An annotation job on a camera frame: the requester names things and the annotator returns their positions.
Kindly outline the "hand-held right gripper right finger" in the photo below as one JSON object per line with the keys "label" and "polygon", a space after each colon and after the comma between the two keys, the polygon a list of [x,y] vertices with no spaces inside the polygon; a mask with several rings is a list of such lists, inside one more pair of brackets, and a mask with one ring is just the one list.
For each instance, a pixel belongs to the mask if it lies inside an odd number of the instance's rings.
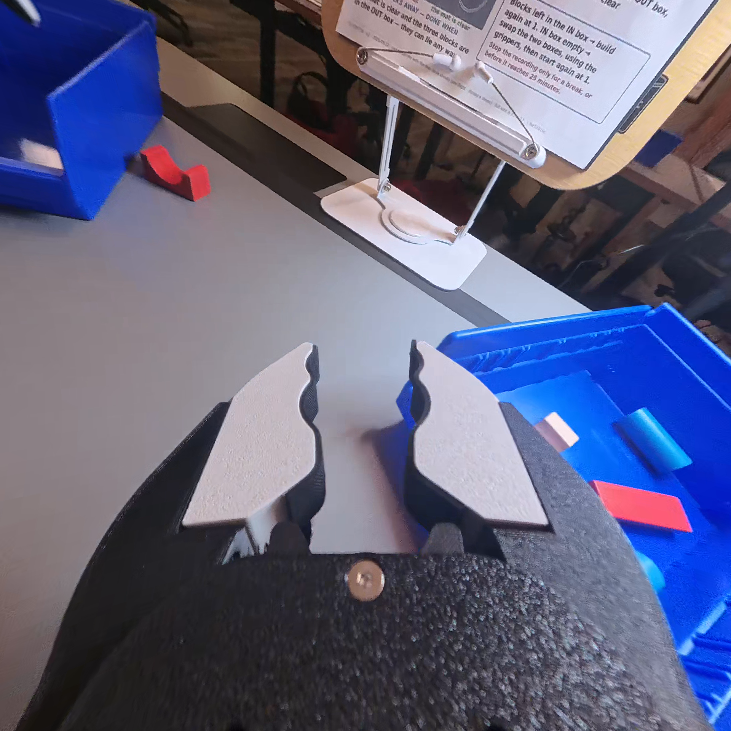
{"label": "hand-held right gripper right finger", "polygon": [[548,528],[550,521],[501,402],[435,347],[410,350],[409,500],[423,525],[467,511],[483,524]]}

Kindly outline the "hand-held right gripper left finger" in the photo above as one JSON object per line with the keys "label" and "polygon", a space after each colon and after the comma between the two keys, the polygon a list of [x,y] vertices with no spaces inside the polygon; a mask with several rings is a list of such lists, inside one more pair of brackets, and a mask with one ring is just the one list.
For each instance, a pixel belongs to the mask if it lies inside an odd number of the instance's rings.
{"label": "hand-held right gripper left finger", "polygon": [[318,414],[319,352],[302,343],[235,393],[182,517],[233,528],[243,555],[310,553],[326,493]]}

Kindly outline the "blue plastic bin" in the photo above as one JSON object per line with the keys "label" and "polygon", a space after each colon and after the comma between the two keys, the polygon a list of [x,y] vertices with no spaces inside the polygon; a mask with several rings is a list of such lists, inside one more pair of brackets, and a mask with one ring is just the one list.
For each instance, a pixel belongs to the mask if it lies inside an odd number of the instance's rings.
{"label": "blue plastic bin", "polygon": [[[429,650],[445,716],[478,729],[729,729],[729,358],[672,307],[637,306],[449,334],[439,352],[501,402],[550,521],[423,525],[434,568]],[[613,424],[646,407],[693,460],[655,474]],[[580,436],[557,452],[534,425],[557,412]],[[679,498],[692,533],[619,521],[589,486]],[[664,574],[656,594],[635,551]]]}
{"label": "blue plastic bin", "polygon": [[156,21],[123,2],[2,2],[2,206],[92,220],[162,116]]}

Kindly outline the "red rectangular wooden block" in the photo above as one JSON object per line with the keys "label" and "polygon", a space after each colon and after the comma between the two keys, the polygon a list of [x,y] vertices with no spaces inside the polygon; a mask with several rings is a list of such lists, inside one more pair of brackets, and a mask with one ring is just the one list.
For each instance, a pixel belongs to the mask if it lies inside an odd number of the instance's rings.
{"label": "red rectangular wooden block", "polygon": [[591,480],[589,486],[618,521],[692,533],[683,504],[675,496],[599,480]]}

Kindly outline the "red arch wooden block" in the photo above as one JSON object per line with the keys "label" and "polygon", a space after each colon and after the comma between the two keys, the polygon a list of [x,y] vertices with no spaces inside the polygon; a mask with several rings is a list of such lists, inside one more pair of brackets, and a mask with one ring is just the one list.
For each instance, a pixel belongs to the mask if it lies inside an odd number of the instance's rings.
{"label": "red arch wooden block", "polygon": [[144,178],[157,187],[191,202],[211,193],[209,173],[203,164],[181,169],[163,145],[142,150],[140,159]]}

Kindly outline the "natural wood arch block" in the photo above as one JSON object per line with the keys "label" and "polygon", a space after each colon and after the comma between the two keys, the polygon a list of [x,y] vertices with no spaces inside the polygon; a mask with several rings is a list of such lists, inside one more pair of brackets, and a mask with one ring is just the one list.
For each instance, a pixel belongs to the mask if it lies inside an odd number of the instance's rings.
{"label": "natural wood arch block", "polygon": [[564,452],[580,441],[580,436],[557,413],[551,412],[534,425],[535,430],[557,452]]}

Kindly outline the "blue wooden cylinder block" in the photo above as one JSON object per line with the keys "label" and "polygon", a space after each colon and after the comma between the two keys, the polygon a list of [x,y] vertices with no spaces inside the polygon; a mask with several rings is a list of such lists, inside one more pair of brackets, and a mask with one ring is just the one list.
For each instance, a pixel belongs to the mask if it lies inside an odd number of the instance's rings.
{"label": "blue wooden cylinder block", "polygon": [[693,460],[646,407],[617,420],[618,435],[655,474],[685,469]]}
{"label": "blue wooden cylinder block", "polygon": [[658,594],[666,586],[666,581],[663,572],[656,565],[656,563],[650,559],[646,554],[639,551],[635,551],[635,557],[642,568],[645,577],[650,582],[654,592]]}

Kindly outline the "white lamp base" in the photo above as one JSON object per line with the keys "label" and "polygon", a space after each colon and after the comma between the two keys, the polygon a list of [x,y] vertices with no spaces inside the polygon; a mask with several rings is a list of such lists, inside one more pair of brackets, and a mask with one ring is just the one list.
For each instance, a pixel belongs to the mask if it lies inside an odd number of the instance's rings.
{"label": "white lamp base", "polygon": [[[366,76],[359,65],[358,45],[335,30],[343,2],[322,2],[321,21],[328,50],[346,70],[387,95],[383,148],[376,177],[346,187],[322,200],[324,213],[360,235],[381,252],[445,291],[461,288],[487,253],[469,231],[506,164],[557,189],[588,188],[620,172],[642,149],[701,77],[729,48],[730,3],[718,2],[691,38],[651,83],[640,101],[587,169],[578,169],[552,153],[541,168],[514,160],[507,153],[471,135],[387,84]],[[399,105],[427,115],[435,123],[480,146],[498,159],[478,204],[465,224],[450,223],[428,205],[389,180],[389,162]]]}

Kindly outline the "dark red bag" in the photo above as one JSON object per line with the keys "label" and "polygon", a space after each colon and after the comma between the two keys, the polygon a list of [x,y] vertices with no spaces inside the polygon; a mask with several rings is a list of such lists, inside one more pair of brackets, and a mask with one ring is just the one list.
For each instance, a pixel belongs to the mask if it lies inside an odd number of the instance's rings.
{"label": "dark red bag", "polygon": [[352,113],[332,113],[328,106],[310,97],[305,79],[312,78],[325,91],[328,81],[324,75],[307,71],[292,82],[285,115],[320,140],[355,160],[360,152],[359,124]]}

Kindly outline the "small blue storage bin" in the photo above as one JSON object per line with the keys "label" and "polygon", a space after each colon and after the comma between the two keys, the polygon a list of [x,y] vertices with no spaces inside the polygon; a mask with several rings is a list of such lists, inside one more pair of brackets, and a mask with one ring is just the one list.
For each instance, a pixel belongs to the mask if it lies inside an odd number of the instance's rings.
{"label": "small blue storage bin", "polygon": [[660,129],[644,144],[634,161],[645,168],[655,168],[665,157],[671,155],[682,141],[681,135]]}

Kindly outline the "printed instruction sheet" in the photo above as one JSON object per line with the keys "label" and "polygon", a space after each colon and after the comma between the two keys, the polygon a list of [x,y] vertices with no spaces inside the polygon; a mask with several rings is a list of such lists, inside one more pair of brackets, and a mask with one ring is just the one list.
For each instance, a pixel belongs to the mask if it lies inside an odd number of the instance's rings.
{"label": "printed instruction sheet", "polygon": [[530,168],[587,169],[710,1],[343,2],[372,80]]}

